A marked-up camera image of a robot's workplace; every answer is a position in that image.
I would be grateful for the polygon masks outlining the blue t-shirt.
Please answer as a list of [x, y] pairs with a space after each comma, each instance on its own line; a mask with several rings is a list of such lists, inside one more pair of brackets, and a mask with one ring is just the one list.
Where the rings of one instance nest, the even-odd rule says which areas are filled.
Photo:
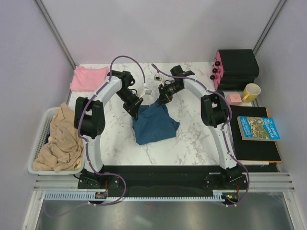
[[176, 137], [180, 123], [170, 117], [165, 104], [142, 105], [138, 119], [132, 120], [136, 143], [145, 145]]

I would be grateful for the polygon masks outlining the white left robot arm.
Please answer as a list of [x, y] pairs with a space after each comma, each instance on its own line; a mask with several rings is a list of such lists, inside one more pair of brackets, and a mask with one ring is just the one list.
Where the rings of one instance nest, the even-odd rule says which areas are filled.
[[143, 98], [129, 88], [134, 83], [130, 72], [112, 70], [91, 96], [76, 100], [74, 125], [79, 138], [83, 140], [86, 157], [82, 175], [89, 179], [89, 184], [94, 188], [105, 184], [105, 176], [99, 173], [104, 166], [100, 151], [101, 134], [106, 126], [104, 106], [116, 94], [123, 101], [124, 110], [137, 120]]

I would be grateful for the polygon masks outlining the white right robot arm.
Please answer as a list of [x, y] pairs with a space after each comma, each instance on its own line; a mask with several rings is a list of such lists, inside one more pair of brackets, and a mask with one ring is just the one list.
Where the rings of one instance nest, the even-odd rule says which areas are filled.
[[232, 188], [242, 177], [242, 173], [231, 146], [228, 124], [232, 119], [232, 111], [224, 94], [212, 91], [197, 80], [193, 71], [184, 71], [180, 65], [173, 67], [170, 75], [160, 71], [154, 64], [152, 66], [158, 73], [155, 79], [161, 82], [158, 86], [158, 105], [171, 102], [173, 95], [183, 89], [190, 91], [200, 100], [201, 120], [210, 129], [218, 151], [219, 166], [222, 168], [220, 184], [224, 188]]

